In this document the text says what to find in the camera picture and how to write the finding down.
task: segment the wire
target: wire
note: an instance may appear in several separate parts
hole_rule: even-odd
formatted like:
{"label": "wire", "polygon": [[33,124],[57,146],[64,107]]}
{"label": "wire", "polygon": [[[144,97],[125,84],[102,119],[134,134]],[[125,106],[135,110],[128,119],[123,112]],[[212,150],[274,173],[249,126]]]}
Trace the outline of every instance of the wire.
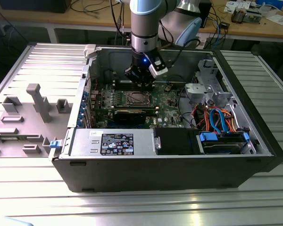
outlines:
{"label": "wire", "polygon": [[164,37],[165,37],[166,41],[167,41],[167,42],[170,42],[170,41],[166,38],[165,30],[166,30],[166,32],[168,32],[168,34],[171,36],[171,42],[170,42],[170,43],[171,43],[171,44],[174,44],[174,37],[173,37],[172,33],[162,24],[161,20],[159,21],[159,23],[160,23],[160,26],[161,26],[161,28],[162,28],[162,32],[163,32],[163,34],[164,34]]}
{"label": "wire", "polygon": [[184,83],[187,83],[185,78],[182,76],[182,75],[179,75],[179,74],[171,74],[169,76],[167,76],[167,82],[170,82],[170,78],[172,77],[176,77],[176,78],[180,78]]}
{"label": "wire", "polygon": [[0,16],[1,16],[6,22],[8,22],[10,26],[12,26],[12,27],[15,29],[15,31],[23,38],[23,40],[25,40],[26,43],[28,43],[28,40],[18,31],[17,28],[15,28],[14,25],[11,24],[11,22],[10,22],[8,19],[5,18],[5,16],[3,16],[3,14],[2,14],[1,12],[0,12]]}
{"label": "wire", "polygon": [[79,13],[93,13],[93,12],[97,12],[97,11],[100,11],[100,10],[102,10],[102,9],[106,9],[106,8],[109,8],[109,7],[110,7],[110,6],[105,6],[105,7],[102,7],[102,8],[95,9],[95,10],[80,11],[80,10],[77,10],[77,9],[73,8],[73,5],[74,5],[75,3],[77,3],[78,1],[80,1],[80,0],[75,0],[73,3],[71,3],[70,8],[71,8],[73,11],[79,12]]}
{"label": "wire", "polygon": [[237,130],[235,129],[235,126],[234,126],[234,119],[233,118],[232,118],[232,126],[233,126],[233,131],[237,132]]}
{"label": "wire", "polygon": [[219,28],[218,22],[217,22],[216,20],[212,20],[212,21],[214,21],[214,22],[216,23],[217,31],[218,31],[217,40],[216,40],[216,42],[215,42],[215,44],[214,44],[214,46],[213,46],[213,48],[212,48],[212,49],[214,49],[214,48],[216,47],[216,43],[219,41],[220,28]]}
{"label": "wire", "polygon": [[11,34],[14,32],[14,30],[15,30],[15,28],[13,28],[13,30],[9,34],[9,39],[8,39],[8,50],[9,51],[10,51],[10,49],[9,49],[9,42],[10,42]]}
{"label": "wire", "polygon": [[110,0],[110,8],[111,8],[111,14],[112,14],[113,22],[114,22],[115,27],[117,28],[118,33],[119,33],[123,38],[126,38],[126,36],[124,36],[124,35],[121,33],[120,29],[119,29],[118,26],[117,26],[117,21],[115,20],[115,15],[114,15],[114,10],[113,10],[113,5],[112,5],[112,0]]}
{"label": "wire", "polygon": [[183,120],[185,120],[191,127],[193,127],[194,125],[193,125],[189,120],[187,120],[186,118],[184,118],[184,116],[183,116],[183,115],[186,114],[187,112],[184,113],[184,114],[181,114],[181,112],[180,112],[179,102],[180,102],[180,98],[181,98],[181,94],[183,93],[183,90],[184,90],[184,87],[182,88],[182,90],[181,90],[181,92],[180,92],[180,94],[179,94],[178,104],[177,104],[179,116],[181,116]]}
{"label": "wire", "polygon": [[184,48],[185,48],[191,41],[197,41],[197,42],[198,42],[198,44],[196,45],[196,47],[201,44],[201,41],[200,41],[199,39],[190,39],[190,40],[188,40],[188,41],[181,47],[181,49],[179,50],[177,56],[176,56],[175,59],[172,61],[172,65],[175,64],[175,62],[178,60],[178,58],[179,58],[181,52],[184,50]]}
{"label": "wire", "polygon": [[218,111],[219,114],[220,114],[220,121],[221,121],[221,125],[222,125],[222,129],[224,132],[228,132],[228,128],[225,124],[225,118],[222,114],[222,111],[219,110],[219,109],[216,109],[216,108],[213,108],[209,114],[209,121],[210,121],[210,124],[211,126],[218,132],[218,133],[221,133],[220,130],[214,125],[214,122],[213,122],[213,114],[214,114],[214,111]]}
{"label": "wire", "polygon": [[[120,12],[119,12],[119,16],[118,16],[118,19],[117,19],[117,22],[119,22],[119,29],[120,29],[121,26],[122,26],[122,12],[123,12],[123,10],[124,10],[124,6],[125,6],[125,5],[122,3],[122,5],[121,5],[121,10],[120,10]],[[116,34],[115,34],[114,45],[117,44],[117,35],[118,35],[118,32],[116,32]]]}
{"label": "wire", "polygon": [[98,87],[98,79],[95,79],[95,88],[94,88],[94,91],[96,91],[97,87]]}
{"label": "wire", "polygon": [[84,10],[84,13],[86,14],[86,15],[88,15],[88,16],[92,16],[92,17],[94,17],[94,18],[96,18],[96,19],[98,19],[99,17],[97,16],[97,15],[94,15],[94,14],[97,14],[98,12],[91,12],[91,13],[94,13],[94,14],[89,14],[89,10],[87,9],[88,7],[90,7],[90,6],[97,6],[97,5],[100,5],[100,4],[102,4],[104,2],[104,0],[102,0],[102,2],[100,2],[100,3],[96,3],[96,4],[89,4],[89,5],[87,5],[87,6],[84,6],[84,0],[81,0],[81,4],[82,4],[82,8],[83,8],[83,10]]}

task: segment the blue latch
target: blue latch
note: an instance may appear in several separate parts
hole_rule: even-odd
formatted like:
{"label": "blue latch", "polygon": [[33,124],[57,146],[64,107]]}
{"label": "blue latch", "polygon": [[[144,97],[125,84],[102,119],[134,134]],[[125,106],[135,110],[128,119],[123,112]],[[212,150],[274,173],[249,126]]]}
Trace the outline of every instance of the blue latch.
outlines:
{"label": "blue latch", "polygon": [[246,141],[250,140],[250,136],[248,135],[248,133],[244,133],[243,136],[244,136]]}
{"label": "blue latch", "polygon": [[86,91],[84,91],[84,92],[83,92],[83,99],[86,98],[86,97],[88,97],[88,96],[89,96],[89,93],[86,92]]}
{"label": "blue latch", "polygon": [[82,123],[80,120],[78,120],[78,121],[76,122],[76,125],[77,125],[78,127],[81,127],[81,126],[83,125],[83,123]]}
{"label": "blue latch", "polygon": [[63,140],[53,140],[50,142],[50,148],[61,148],[63,146]]}
{"label": "blue latch", "polygon": [[201,133],[200,141],[218,141],[218,137],[215,133]]}

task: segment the metal bracket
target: metal bracket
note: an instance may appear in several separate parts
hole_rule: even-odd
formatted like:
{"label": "metal bracket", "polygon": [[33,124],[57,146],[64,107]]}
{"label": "metal bracket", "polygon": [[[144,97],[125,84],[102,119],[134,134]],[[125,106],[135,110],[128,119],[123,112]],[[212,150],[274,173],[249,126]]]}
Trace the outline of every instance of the metal bracket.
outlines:
{"label": "metal bracket", "polygon": [[160,137],[154,138],[154,146],[156,150],[159,150],[161,148]]}
{"label": "metal bracket", "polygon": [[212,99],[217,106],[225,107],[232,96],[230,92],[217,92],[213,94]]}
{"label": "metal bracket", "polygon": [[96,57],[97,51],[99,50],[100,49],[96,50],[96,45],[93,44],[86,45],[84,49],[84,57],[86,59]]}

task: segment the electronic device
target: electronic device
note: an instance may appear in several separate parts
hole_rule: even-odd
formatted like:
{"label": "electronic device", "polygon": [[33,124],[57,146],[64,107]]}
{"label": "electronic device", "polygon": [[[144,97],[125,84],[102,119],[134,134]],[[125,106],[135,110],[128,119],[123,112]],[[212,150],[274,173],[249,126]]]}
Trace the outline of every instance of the electronic device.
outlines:
{"label": "electronic device", "polygon": [[[160,20],[183,46],[195,37],[201,19],[190,15],[199,12],[194,3],[131,0],[131,48],[78,45],[70,50],[40,43],[27,50],[10,80],[53,73],[51,80],[68,75],[78,87],[64,90],[68,84],[58,84],[60,89],[48,89],[44,97],[43,85],[29,80],[22,84],[25,90],[8,95],[14,89],[4,81],[0,156],[48,154],[74,192],[238,187],[283,162],[283,150],[257,109],[257,98],[266,93],[248,95],[241,75],[236,76],[251,71],[245,59],[259,58],[243,53],[241,61],[236,52],[157,48]],[[258,65],[255,71],[268,77],[264,61]]]}
{"label": "electronic device", "polygon": [[259,23],[262,19],[262,15],[257,9],[244,9],[236,7],[231,19],[233,23],[238,24],[241,24],[242,22]]}
{"label": "electronic device", "polygon": [[0,0],[2,9],[65,13],[71,0]]}
{"label": "electronic device", "polygon": [[50,153],[71,191],[238,187],[283,161],[219,51],[185,51],[167,77],[141,91],[123,73],[130,48],[88,48],[95,54],[66,137]]}

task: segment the warning label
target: warning label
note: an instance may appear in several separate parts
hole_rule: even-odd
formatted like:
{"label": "warning label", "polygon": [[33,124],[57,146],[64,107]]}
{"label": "warning label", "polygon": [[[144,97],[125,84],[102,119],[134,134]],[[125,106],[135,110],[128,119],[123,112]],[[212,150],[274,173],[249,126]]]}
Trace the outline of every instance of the warning label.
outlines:
{"label": "warning label", "polygon": [[100,153],[102,155],[133,155],[133,134],[103,134]]}

